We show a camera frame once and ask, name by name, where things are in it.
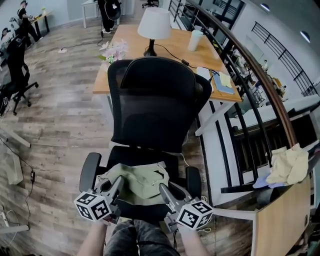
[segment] yellow sticky note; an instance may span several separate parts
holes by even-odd
[[[225,87],[232,88],[231,86],[231,77],[228,74],[219,72],[221,84]]]

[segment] chair seat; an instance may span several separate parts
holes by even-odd
[[[174,155],[136,147],[115,146],[111,150],[107,170],[117,164],[127,166],[149,165],[164,161],[170,181],[179,182],[178,158]],[[169,207],[165,204],[154,205],[132,205],[122,200],[116,200],[121,210],[121,217],[145,221],[163,221]]]
[[[178,158],[174,155],[151,149],[141,149],[137,147],[127,146],[114,146],[111,150],[106,169],[110,170],[117,164],[123,164],[126,166],[142,166],[162,161],[165,163],[165,170],[169,175],[170,181],[178,183]]]

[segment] person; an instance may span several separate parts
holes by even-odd
[[[109,16],[114,16],[116,9],[120,7],[118,0],[98,0],[99,9],[104,29],[104,34],[110,34],[114,29],[115,21],[110,19]]]
[[[179,225],[182,243],[187,256],[209,256],[196,230]],[[77,256],[179,256],[158,222],[127,220],[116,226],[102,222],[92,224],[89,234]]]
[[[14,36],[12,35],[11,31],[5,27],[3,30],[2,30],[2,35],[1,35],[1,46],[3,48],[6,48],[6,45],[8,43],[10,43],[10,41],[14,38]]]
[[[267,72],[268,71],[268,61],[265,59],[264,60],[264,65],[263,65],[263,70],[265,71],[265,72]]]
[[[19,19],[22,20],[21,27],[26,37],[26,46],[29,49],[32,44],[28,34],[30,34],[33,37],[36,43],[42,40],[43,37],[39,38],[34,27],[31,25],[31,22],[29,21],[29,19],[32,19],[33,17],[31,15],[27,15],[27,11],[26,11],[27,5],[28,5],[27,1],[23,0],[20,4],[20,9],[18,10],[17,14],[19,16]]]

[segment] black office chair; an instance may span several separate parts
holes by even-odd
[[[25,37],[20,39],[18,36],[16,36],[8,45],[6,49],[8,54],[6,61],[9,67],[11,81],[7,84],[4,84],[0,88],[1,95],[7,97],[8,100],[10,100],[11,96],[15,94],[15,96],[13,97],[13,100],[15,101],[13,114],[15,116],[17,115],[16,109],[19,101],[21,100],[21,97],[27,100],[25,92],[33,86],[35,86],[36,88],[39,87],[37,82],[34,82],[30,85],[28,84],[30,73],[28,66],[25,64],[25,48]],[[31,102],[29,100],[27,100],[27,106],[31,107]]]
[[[159,0],[148,0],[148,2],[147,3],[143,3],[142,4],[142,8],[145,8],[145,6],[147,6],[147,7],[159,7],[159,5],[157,5],[157,4],[154,4],[154,2],[159,2]]]
[[[178,158],[165,152],[182,152],[190,126],[211,95],[210,83],[184,64],[163,57],[118,60],[108,68],[108,82],[114,118],[111,141],[129,147],[113,147],[106,167],[100,166],[99,153],[90,153],[82,168],[80,191],[93,189],[96,176],[119,163],[139,166],[164,161],[169,181],[200,198],[199,170],[187,167],[186,179],[179,178]],[[169,189],[181,196],[170,185]],[[122,217],[137,220],[163,221],[170,210],[165,204],[116,203]]]

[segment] power strip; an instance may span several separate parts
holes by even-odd
[[[5,225],[6,225],[7,227],[10,227],[9,222],[8,222],[8,220],[7,220],[7,217],[6,217],[6,214],[5,214],[4,211],[1,212],[1,217],[3,218],[3,221],[4,221]]]

